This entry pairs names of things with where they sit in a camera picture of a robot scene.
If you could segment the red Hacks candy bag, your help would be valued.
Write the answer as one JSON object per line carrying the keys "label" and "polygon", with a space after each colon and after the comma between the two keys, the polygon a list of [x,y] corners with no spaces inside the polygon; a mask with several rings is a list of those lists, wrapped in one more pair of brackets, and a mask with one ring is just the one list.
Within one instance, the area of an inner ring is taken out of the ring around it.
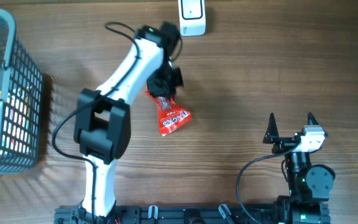
{"label": "red Hacks candy bag", "polygon": [[157,104],[158,128],[166,136],[192,119],[189,110],[175,103],[173,98],[153,97],[148,91],[145,94]]}

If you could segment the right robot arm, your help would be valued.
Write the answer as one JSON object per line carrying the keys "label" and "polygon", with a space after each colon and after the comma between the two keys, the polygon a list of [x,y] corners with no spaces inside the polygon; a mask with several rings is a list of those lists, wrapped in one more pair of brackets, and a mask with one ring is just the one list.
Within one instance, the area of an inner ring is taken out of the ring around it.
{"label": "right robot arm", "polygon": [[279,136],[275,116],[269,117],[263,143],[272,144],[272,154],[285,157],[288,196],[279,196],[273,203],[272,221],[292,224],[330,224],[327,201],[336,178],[332,168],[313,165],[310,155],[322,149],[328,137],[312,113],[307,125],[293,137]]}

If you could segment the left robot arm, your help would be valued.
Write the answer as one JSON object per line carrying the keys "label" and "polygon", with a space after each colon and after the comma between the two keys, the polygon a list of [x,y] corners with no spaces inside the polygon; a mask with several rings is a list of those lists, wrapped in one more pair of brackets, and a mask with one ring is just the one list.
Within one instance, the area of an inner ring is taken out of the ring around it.
{"label": "left robot arm", "polygon": [[105,223],[116,205],[113,191],[117,160],[131,138],[131,104],[143,86],[152,97],[171,98],[183,86],[172,53],[182,42],[175,24],[143,26],[131,37],[132,47],[113,75],[96,90],[78,97],[73,138],[86,162],[86,195],[80,220]]}

